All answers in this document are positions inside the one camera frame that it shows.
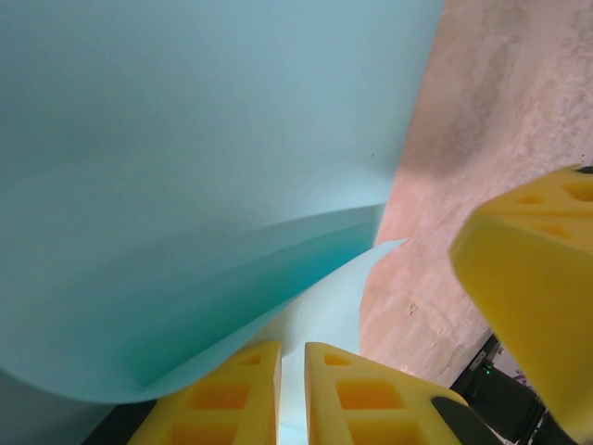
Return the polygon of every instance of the rectangular hole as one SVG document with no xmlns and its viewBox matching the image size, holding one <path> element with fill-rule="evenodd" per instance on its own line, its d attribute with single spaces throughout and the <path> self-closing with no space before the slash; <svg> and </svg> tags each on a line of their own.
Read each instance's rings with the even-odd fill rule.
<svg viewBox="0 0 593 445">
<path fill-rule="evenodd" d="M 424 434 L 413 422 L 351 420 L 348 429 L 353 445 L 427 445 Z"/>
<path fill-rule="evenodd" d="M 245 357 L 244 359 L 239 361 L 239 364 L 242 364 L 242 365 L 253 365 L 253 364 L 260 364 L 260 363 L 261 363 L 260 355 L 251 355 L 251 356 Z"/>
<path fill-rule="evenodd" d="M 345 410 L 399 410 L 404 402 L 393 385 L 383 380 L 341 380 L 335 385 Z"/>
<path fill-rule="evenodd" d="M 199 382 L 189 397 L 189 407 L 196 410 L 242 410 L 250 385 L 234 381 Z"/>
<path fill-rule="evenodd" d="M 325 364 L 330 366 L 348 366 L 350 364 L 349 360 L 343 359 L 342 357 L 334 354 L 325 354 L 323 356 L 323 360 Z"/>
<path fill-rule="evenodd" d="M 528 195 L 517 199 L 519 204 L 543 204 L 544 200 L 540 195 Z"/>
<path fill-rule="evenodd" d="M 166 445 L 233 445 L 237 423 L 196 422 L 171 428 Z"/>
</svg>

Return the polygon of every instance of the yellow foam block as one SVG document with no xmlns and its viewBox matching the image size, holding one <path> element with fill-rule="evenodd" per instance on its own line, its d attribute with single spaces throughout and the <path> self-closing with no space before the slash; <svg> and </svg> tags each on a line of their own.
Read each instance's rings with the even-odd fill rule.
<svg viewBox="0 0 593 445">
<path fill-rule="evenodd" d="M 450 258 L 560 426 L 593 437 L 593 175 L 562 169 L 488 201 Z"/>
<path fill-rule="evenodd" d="M 322 343 L 305 348 L 310 445 L 459 445 L 431 403 L 455 392 Z"/>
<path fill-rule="evenodd" d="M 275 444 L 280 352 L 276 341 L 239 350 L 190 387 L 160 399 L 128 444 Z"/>
</svg>

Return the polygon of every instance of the yellow foam pad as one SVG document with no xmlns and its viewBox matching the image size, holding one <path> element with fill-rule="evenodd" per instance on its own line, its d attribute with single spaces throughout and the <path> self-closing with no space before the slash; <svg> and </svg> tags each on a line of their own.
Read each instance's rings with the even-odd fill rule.
<svg viewBox="0 0 593 445">
<path fill-rule="evenodd" d="M 322 343 L 305 348 L 310 445 L 459 445 L 431 399 L 457 393 Z"/>
<path fill-rule="evenodd" d="M 160 399 L 128 444 L 275 444 L 280 378 L 279 342 L 239 350 L 193 385 Z"/>
<path fill-rule="evenodd" d="M 593 175 L 562 169 L 488 201 L 450 258 L 559 425 L 593 437 Z"/>
</svg>

